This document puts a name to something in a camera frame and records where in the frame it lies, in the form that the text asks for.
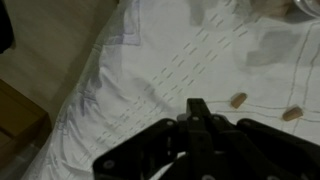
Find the bed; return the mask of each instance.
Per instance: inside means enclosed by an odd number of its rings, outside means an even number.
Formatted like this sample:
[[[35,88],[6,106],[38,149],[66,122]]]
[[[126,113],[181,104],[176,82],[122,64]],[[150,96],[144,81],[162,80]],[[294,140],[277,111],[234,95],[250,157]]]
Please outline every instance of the bed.
[[[93,161],[203,98],[320,144],[320,23],[254,16],[245,1],[123,0],[101,31],[50,138],[23,179],[93,179]],[[237,92],[248,99],[229,106]],[[299,105],[304,116],[282,113]]]

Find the small tan object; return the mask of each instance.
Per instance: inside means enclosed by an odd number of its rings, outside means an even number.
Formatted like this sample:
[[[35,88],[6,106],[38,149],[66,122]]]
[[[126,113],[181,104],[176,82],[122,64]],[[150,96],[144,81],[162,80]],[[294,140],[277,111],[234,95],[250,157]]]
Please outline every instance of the small tan object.
[[[282,119],[285,121],[291,121],[301,116],[303,116],[302,109],[299,106],[293,106],[283,113]]]
[[[231,99],[231,106],[238,109],[246,99],[247,99],[246,93],[238,93],[234,95],[233,98]]]

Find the dark object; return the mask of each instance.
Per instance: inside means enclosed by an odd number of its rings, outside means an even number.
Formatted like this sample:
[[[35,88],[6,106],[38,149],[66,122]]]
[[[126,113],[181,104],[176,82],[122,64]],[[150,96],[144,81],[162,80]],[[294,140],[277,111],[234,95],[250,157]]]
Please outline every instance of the dark object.
[[[160,179],[320,179],[319,146],[250,119],[232,125],[202,99],[187,104],[178,122],[162,119],[99,157],[95,179],[149,179],[171,162]]]
[[[13,31],[9,16],[3,2],[0,0],[0,54],[8,49],[13,41]]]

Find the wooden surface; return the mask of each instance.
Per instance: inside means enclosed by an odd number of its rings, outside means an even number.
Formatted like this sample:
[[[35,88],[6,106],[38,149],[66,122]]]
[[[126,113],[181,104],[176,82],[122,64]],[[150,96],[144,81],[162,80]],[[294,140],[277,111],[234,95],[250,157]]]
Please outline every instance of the wooden surface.
[[[14,49],[0,55],[0,79],[55,119],[78,81],[114,0],[5,0]]]

